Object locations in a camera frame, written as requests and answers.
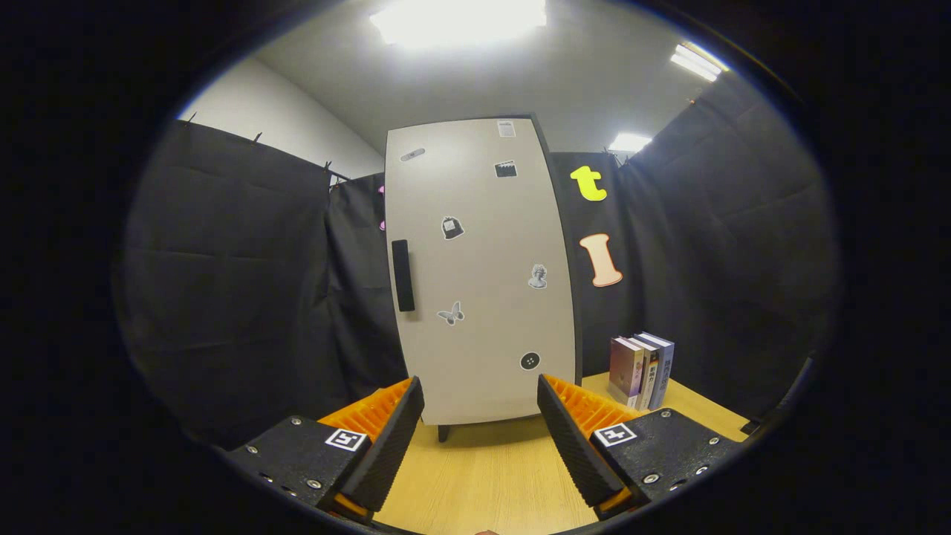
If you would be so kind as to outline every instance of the refrigerator door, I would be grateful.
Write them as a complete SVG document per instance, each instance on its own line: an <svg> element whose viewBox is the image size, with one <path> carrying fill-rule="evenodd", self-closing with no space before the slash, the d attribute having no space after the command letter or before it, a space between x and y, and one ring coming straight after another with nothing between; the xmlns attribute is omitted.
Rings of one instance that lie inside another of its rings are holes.
<svg viewBox="0 0 951 535"><path fill-rule="evenodd" d="M537 414L539 373L577 380L565 239L531 119L391 130L385 203L399 339L425 424Z"/></svg>

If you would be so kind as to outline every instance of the refrigerator handle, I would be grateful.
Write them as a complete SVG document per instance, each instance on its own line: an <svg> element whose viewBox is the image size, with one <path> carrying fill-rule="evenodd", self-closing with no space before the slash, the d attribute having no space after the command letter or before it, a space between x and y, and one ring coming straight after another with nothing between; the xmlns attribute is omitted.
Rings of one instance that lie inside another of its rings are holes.
<svg viewBox="0 0 951 535"><path fill-rule="evenodd" d="M397 283L397 305L400 312L416 310L413 302L413 280L410 277L410 252L406 240L394 240L390 243L393 249L393 278Z"/></svg>

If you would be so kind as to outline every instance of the sticker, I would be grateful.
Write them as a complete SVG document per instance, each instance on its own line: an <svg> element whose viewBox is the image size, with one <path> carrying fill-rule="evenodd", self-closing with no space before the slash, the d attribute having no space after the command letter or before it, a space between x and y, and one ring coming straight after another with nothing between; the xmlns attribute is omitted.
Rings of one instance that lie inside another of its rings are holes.
<svg viewBox="0 0 951 535"><path fill-rule="evenodd" d="M412 152L408 152L408 153L403 154L402 156L400 156L400 157L399 157L399 161L400 161L400 162L408 162L408 161L412 160L413 158L416 158L417 156L419 156L419 155L421 155L421 154L425 154L425 153L426 153L426 149L416 149L416 150L414 150L414 151L412 151Z"/></svg>
<svg viewBox="0 0 951 535"><path fill-rule="evenodd" d="M515 160L495 164L495 176L498 178L518 176L518 171L515 170Z"/></svg>
<svg viewBox="0 0 951 535"><path fill-rule="evenodd" d="M363 444L365 439L366 434L364 433L357 433L356 431L348 431L346 429L337 429L334 431L334 434L330 435L330 438L324 442L330 446L346 449L347 451L357 451L357 448L359 445Z"/></svg>
<svg viewBox="0 0 951 535"><path fill-rule="evenodd" d="M624 424L598 429L594 434L597 435L598 440L601 441L601 444L605 447L617 446L622 442L637 438L637 435Z"/></svg>
<svg viewBox="0 0 951 535"><path fill-rule="evenodd" d="M452 327L456 324L456 321L462 321L466 319L465 314L462 313L462 304L459 301L453 303L453 311L448 312L446 310L440 310L436 313L436 316L446 320L446 323L449 324L449 327Z"/></svg>
<svg viewBox="0 0 951 535"><path fill-rule="evenodd" d="M447 240L455 239L461 236L465 230L462 229L462 225L459 223L459 220L451 215L447 215L442 218L442 237Z"/></svg>
<svg viewBox="0 0 951 535"><path fill-rule="evenodd" d="M515 122L497 121L499 137L515 137Z"/></svg>
<svg viewBox="0 0 951 535"><path fill-rule="evenodd" d="M522 366L522 369L527 371L530 369L537 368L538 363L540 362L541 362L541 357L538 356L538 353L535 353L534 351L529 351L528 353L525 353L524 355L522 355L522 360L519 361L518 364Z"/></svg>
<svg viewBox="0 0 951 535"><path fill-rule="evenodd" d="M588 250L588 256L592 259L592 266L594 266L592 284L597 287L609 287L621 282L624 278L624 275L614 267L611 252L608 251L610 239L608 234L602 232L582 238L578 242L578 245Z"/></svg>
<svg viewBox="0 0 951 535"><path fill-rule="evenodd" d="M603 201L608 193L603 189L598 189L594 183L595 180L601 180L601 173L592 171L588 166L581 166L572 171L571 177L577 181L581 196L589 201Z"/></svg>
<svg viewBox="0 0 951 535"><path fill-rule="evenodd" d="M545 275L548 274L548 270L545 269L541 264L535 264L532 267L532 278L529 279L529 286L535 289L544 289L548 287L548 281L545 280Z"/></svg>

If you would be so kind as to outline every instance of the orange gripper pad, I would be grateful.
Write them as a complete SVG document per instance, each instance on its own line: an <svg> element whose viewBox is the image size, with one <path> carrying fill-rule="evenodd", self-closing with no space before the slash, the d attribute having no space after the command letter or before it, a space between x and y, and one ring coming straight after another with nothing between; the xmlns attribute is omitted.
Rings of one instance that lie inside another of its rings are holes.
<svg viewBox="0 0 951 535"><path fill-rule="evenodd" d="M406 393L412 381L413 378L410 377L395 385L377 390L355 403L331 412L320 418L318 422L348 431L366 433L375 443L386 422L397 408L399 399Z"/></svg>
<svg viewBox="0 0 951 535"><path fill-rule="evenodd" d="M596 429L627 422L641 416L640 412L595 395L581 386L562 381L547 373L545 379L558 394L558 399L572 415L574 424L578 426L586 439L590 440Z"/></svg>

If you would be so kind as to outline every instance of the fluorescent light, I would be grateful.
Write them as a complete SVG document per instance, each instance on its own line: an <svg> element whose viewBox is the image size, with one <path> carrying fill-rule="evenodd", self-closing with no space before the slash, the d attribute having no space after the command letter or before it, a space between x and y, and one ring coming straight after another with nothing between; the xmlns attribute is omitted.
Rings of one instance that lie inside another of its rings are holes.
<svg viewBox="0 0 951 535"><path fill-rule="evenodd" d="M614 142L608 147L608 150L616 152L639 152L646 144L650 143L650 138L643 135L637 135L627 132L618 132Z"/></svg>
<svg viewBox="0 0 951 535"><path fill-rule="evenodd" d="M700 67L696 63L691 62L689 59L685 59L684 56L673 54L670 57L670 61L676 63L684 69L689 70L690 72L693 72L694 74L697 74L698 76L706 78L710 82L716 81L716 74L704 69L703 67Z"/></svg>
<svg viewBox="0 0 951 535"><path fill-rule="evenodd" d="M370 17L387 45L472 45L547 24L545 0L402 0Z"/></svg>
<svg viewBox="0 0 951 535"><path fill-rule="evenodd" d="M719 67L707 61L706 58L701 57L701 55L698 54L697 52L687 49L686 47L677 45L677 48L674 50L674 53L677 55L683 56L683 58L686 59L687 61L690 61L691 63L695 64L697 67L700 67L703 70L708 70L712 72L714 75L720 74L720 72L723 71Z"/></svg>
<svg viewBox="0 0 951 535"><path fill-rule="evenodd" d="M729 70L729 68L726 65L724 65L722 61L718 60L716 56L707 52L706 50L701 49L700 47L694 45L693 43L684 43L684 47L702 56L707 61L710 61L713 65L719 67L720 70Z"/></svg>

